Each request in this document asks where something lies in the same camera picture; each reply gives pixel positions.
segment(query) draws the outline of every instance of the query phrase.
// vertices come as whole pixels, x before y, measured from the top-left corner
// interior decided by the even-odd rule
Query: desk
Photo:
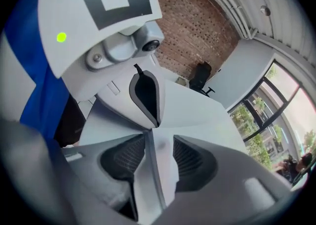
[[[225,108],[217,101],[196,91],[166,80],[165,108],[159,128],[153,129],[155,151],[161,188],[168,206],[175,195],[179,180],[178,167],[173,159],[173,136],[185,135],[209,141],[247,153],[243,140]],[[79,144],[89,145],[127,135],[142,133],[142,129],[95,101],[82,130]],[[161,210],[144,192],[142,161],[135,172],[134,193],[139,223],[151,224]]]

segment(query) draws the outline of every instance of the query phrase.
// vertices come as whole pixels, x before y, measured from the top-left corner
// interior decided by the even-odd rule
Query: green foliage
[[[304,149],[306,152],[316,153],[316,141],[315,141],[316,133],[314,130],[310,130],[306,132],[304,135]]]
[[[258,107],[259,107],[262,111],[265,110],[266,105],[265,105],[265,103],[264,103],[264,101],[262,100],[261,97],[256,97],[255,102],[256,102],[256,105],[258,105]]]
[[[249,136],[257,127],[253,122],[250,112],[244,105],[240,105],[232,114],[232,120],[242,136]],[[259,163],[271,169],[271,161],[269,154],[263,144],[261,135],[256,135],[247,142],[246,148],[250,156]]]
[[[266,77],[268,79],[271,79],[272,77],[274,77],[277,74],[277,70],[275,68],[274,65],[272,65],[272,67],[270,68],[270,70],[268,71],[268,73],[266,74]]]
[[[278,143],[281,143],[281,138],[282,138],[282,129],[278,125],[274,125],[273,129],[276,132],[276,141]]]

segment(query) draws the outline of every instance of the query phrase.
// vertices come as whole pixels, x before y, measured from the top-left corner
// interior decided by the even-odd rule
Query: window
[[[230,112],[248,153],[269,169],[306,152],[316,153],[316,111],[298,81],[274,62]]]

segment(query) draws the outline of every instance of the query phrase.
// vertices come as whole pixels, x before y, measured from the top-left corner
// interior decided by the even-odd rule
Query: window frame
[[[266,77],[266,74],[268,71],[271,69],[272,65],[276,64],[278,67],[283,69],[297,84],[297,88],[293,92],[292,96],[290,97],[289,100],[287,100],[284,95],[280,92],[280,90]],[[257,111],[254,109],[254,107],[251,105],[251,103],[248,101],[248,99],[256,92],[256,90],[260,87],[260,85],[265,82],[275,93],[276,95],[281,99],[283,102],[283,105],[270,117],[268,118],[265,122],[263,122],[257,113]],[[251,89],[251,91],[238,103],[236,104],[231,110],[229,110],[229,114],[231,114],[240,104],[243,104],[247,110],[251,113],[252,117],[254,118],[256,124],[258,125],[259,129],[249,135],[248,137],[243,139],[243,142],[247,142],[256,135],[262,133],[269,125],[271,125],[282,113],[283,111],[287,108],[287,106],[290,104],[290,102],[293,100],[299,89],[303,89],[304,92],[306,90],[303,87],[303,84],[301,81],[297,80],[287,69],[285,69],[280,63],[278,63],[276,60],[274,60],[267,71],[264,73],[263,77],[260,79],[260,81],[255,85],[254,88]]]

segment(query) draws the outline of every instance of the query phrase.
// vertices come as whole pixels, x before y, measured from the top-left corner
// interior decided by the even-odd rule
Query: screw
[[[100,62],[102,60],[102,56],[100,54],[95,54],[93,56],[93,61],[94,62]]]

